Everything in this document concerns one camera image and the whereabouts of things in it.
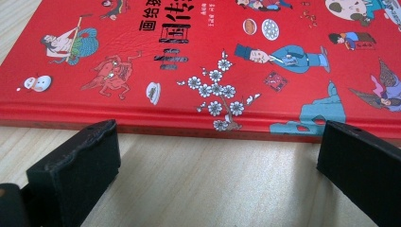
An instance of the book cover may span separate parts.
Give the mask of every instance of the book cover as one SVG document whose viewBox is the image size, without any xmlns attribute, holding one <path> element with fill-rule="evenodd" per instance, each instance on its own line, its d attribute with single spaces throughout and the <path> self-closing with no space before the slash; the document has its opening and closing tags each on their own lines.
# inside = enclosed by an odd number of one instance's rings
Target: book cover
<svg viewBox="0 0 401 227">
<path fill-rule="evenodd" d="M 401 141 L 397 0 L 43 0 L 0 67 L 0 124 Z"/>
</svg>

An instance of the light wood surface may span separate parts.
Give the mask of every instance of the light wood surface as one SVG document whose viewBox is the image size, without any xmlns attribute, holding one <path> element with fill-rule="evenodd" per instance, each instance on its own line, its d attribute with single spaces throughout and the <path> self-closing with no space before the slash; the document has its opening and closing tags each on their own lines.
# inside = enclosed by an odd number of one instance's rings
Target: light wood surface
<svg viewBox="0 0 401 227">
<path fill-rule="evenodd" d="M 0 0 L 0 62 L 40 2 Z M 0 183 L 23 187 L 25 171 L 75 133 L 0 127 Z M 82 226 L 375 226 L 316 170 L 319 144 L 137 134 L 119 143 L 120 173 Z"/>
</svg>

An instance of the small figure illustration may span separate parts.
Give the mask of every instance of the small figure illustration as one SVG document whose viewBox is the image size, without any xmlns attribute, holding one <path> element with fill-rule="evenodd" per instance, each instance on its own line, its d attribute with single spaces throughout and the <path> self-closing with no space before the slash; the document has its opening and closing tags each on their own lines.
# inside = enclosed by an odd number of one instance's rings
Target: small figure illustration
<svg viewBox="0 0 401 227">
<path fill-rule="evenodd" d="M 127 9 L 130 7 L 128 6 L 128 0 L 116 0 L 117 6 L 114 9 L 110 10 L 108 13 L 101 15 L 100 19 L 110 18 L 112 21 L 117 19 L 117 15 L 121 13 L 127 12 Z M 103 7 L 112 7 L 113 1 L 106 0 L 102 2 Z"/>
<path fill-rule="evenodd" d="M 330 81 L 327 87 L 328 97 L 316 99 L 305 104 L 299 116 L 299 122 L 288 121 L 286 124 L 270 125 L 271 133 L 322 135 L 328 120 L 345 123 L 346 115 L 335 84 Z"/>
<path fill-rule="evenodd" d="M 141 52 L 138 52 L 137 56 L 128 57 L 128 61 L 126 62 L 122 62 L 118 55 L 106 57 L 106 60 L 94 69 L 97 71 L 97 76 L 89 83 L 83 85 L 80 90 L 101 87 L 99 92 L 102 95 L 111 96 L 112 94 L 106 93 L 108 88 L 111 90 L 124 88 L 125 90 L 118 96 L 121 100 L 125 99 L 124 94 L 130 90 L 127 81 L 132 73 L 131 61 L 141 56 Z"/>
<path fill-rule="evenodd" d="M 46 46 L 46 55 L 48 57 L 61 58 L 60 61 L 52 62 L 62 63 L 66 61 L 70 65 L 75 65 L 79 62 L 79 58 L 88 57 L 97 51 L 96 29 L 90 27 L 79 30 L 81 19 L 87 16 L 91 16 L 91 14 L 80 16 L 78 26 L 59 37 L 45 35 L 42 38 L 41 43 Z"/>
<path fill-rule="evenodd" d="M 235 2 L 244 9 L 251 8 L 257 11 L 279 11 L 279 6 L 292 9 L 292 5 L 284 0 L 276 2 L 271 2 L 271 0 L 235 0 Z"/>
<path fill-rule="evenodd" d="M 330 64 L 327 58 L 327 50 L 321 46 L 321 51 L 322 53 L 320 54 L 305 53 L 304 49 L 299 45 L 287 45 L 269 55 L 260 49 L 238 44 L 235 49 L 235 55 L 246 61 L 257 63 L 272 62 L 298 74 L 302 74 L 314 66 L 323 67 L 329 73 Z"/>
<path fill-rule="evenodd" d="M 209 75 L 211 84 L 201 82 L 201 79 L 193 76 L 188 79 L 187 85 L 192 90 L 197 90 L 201 97 L 208 98 L 212 97 L 215 100 L 212 100 L 210 104 L 206 104 L 206 102 L 202 102 L 200 106 L 197 106 L 197 112 L 202 112 L 203 109 L 207 109 L 209 114 L 214 117 L 219 117 L 222 114 L 224 115 L 224 119 L 215 120 L 213 122 L 213 126 L 216 131 L 234 131 L 240 130 L 242 125 L 235 122 L 235 118 L 240 116 L 245 111 L 245 108 L 251 106 L 258 98 L 260 98 L 261 94 L 251 95 L 247 98 L 246 102 L 243 100 L 243 97 L 240 101 L 232 101 L 228 103 L 229 99 L 234 98 L 237 94 L 235 87 L 228 85 L 221 85 L 221 80 L 224 75 L 228 73 L 233 64 L 228 61 L 228 55 L 223 50 L 221 53 L 221 59 L 218 61 L 218 69 L 207 70 L 206 68 L 201 68 L 201 73 L 205 77 Z"/>
<path fill-rule="evenodd" d="M 28 78 L 24 82 L 24 87 L 35 92 L 44 92 L 51 85 L 51 77 L 40 76 L 38 78 Z"/>
<path fill-rule="evenodd" d="M 385 17 L 401 27 L 399 20 L 401 8 L 397 0 L 325 0 L 326 7 L 334 15 L 350 21 L 358 21 L 362 26 L 368 26 L 375 18 L 375 12 L 385 11 Z"/>
<path fill-rule="evenodd" d="M 349 50 L 375 49 L 376 44 L 375 39 L 366 32 L 331 33 L 328 38 L 333 44 L 345 44 Z"/>
<path fill-rule="evenodd" d="M 380 62 L 380 82 L 371 76 L 375 84 L 373 94 L 363 93 L 350 88 L 350 91 L 369 105 L 378 109 L 387 109 L 391 112 L 401 112 L 401 82 L 398 76 L 384 63 Z"/>
</svg>

